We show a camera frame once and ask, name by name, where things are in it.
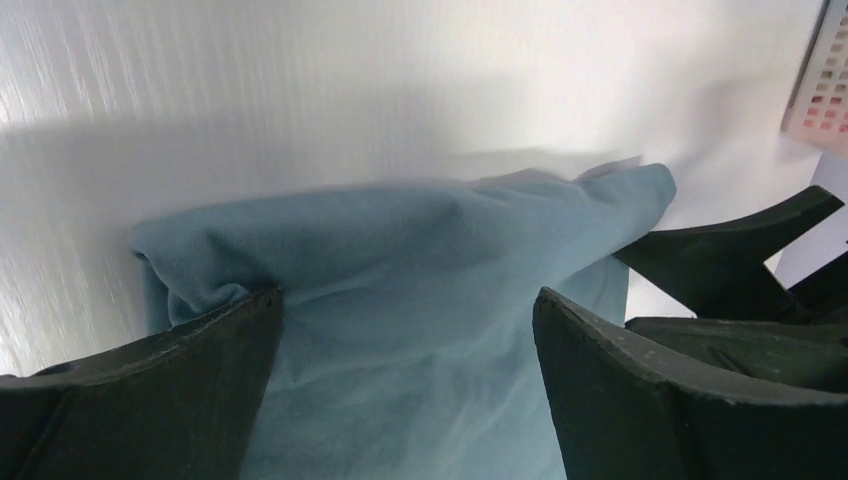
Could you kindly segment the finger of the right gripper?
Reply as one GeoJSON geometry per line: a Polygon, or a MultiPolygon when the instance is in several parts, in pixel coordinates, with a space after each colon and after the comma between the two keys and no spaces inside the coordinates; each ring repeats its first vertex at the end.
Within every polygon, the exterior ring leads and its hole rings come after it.
{"type": "Polygon", "coordinates": [[[638,317],[625,328],[703,363],[829,393],[847,391],[847,326],[638,317]]]}
{"type": "Polygon", "coordinates": [[[765,263],[843,205],[826,189],[810,186],[736,220],[650,232],[614,256],[699,318],[808,322],[845,299],[846,259],[791,288],[765,263]]]}

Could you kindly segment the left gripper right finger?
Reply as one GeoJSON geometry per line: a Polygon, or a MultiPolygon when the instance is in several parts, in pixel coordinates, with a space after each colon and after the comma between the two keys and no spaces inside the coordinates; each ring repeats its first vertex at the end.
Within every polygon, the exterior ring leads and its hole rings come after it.
{"type": "Polygon", "coordinates": [[[571,479],[843,479],[847,391],[718,368],[551,289],[533,334],[571,479]]]}

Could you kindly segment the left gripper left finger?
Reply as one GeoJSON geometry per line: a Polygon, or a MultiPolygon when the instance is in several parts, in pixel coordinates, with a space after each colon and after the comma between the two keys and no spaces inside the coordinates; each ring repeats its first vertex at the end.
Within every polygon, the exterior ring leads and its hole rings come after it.
{"type": "Polygon", "coordinates": [[[1,379],[5,479],[235,479],[284,329],[270,288],[89,357],[1,379]]]}

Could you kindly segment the teal grey t-shirt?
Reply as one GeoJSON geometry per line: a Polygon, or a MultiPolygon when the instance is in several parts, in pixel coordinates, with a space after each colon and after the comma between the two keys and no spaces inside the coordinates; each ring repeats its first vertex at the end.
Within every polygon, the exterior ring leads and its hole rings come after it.
{"type": "Polygon", "coordinates": [[[148,318],[278,286],[285,327],[244,479],[562,479],[533,339],[550,287],[615,324],[615,258],[676,194],[661,164],[208,206],[141,223],[148,318]]]}

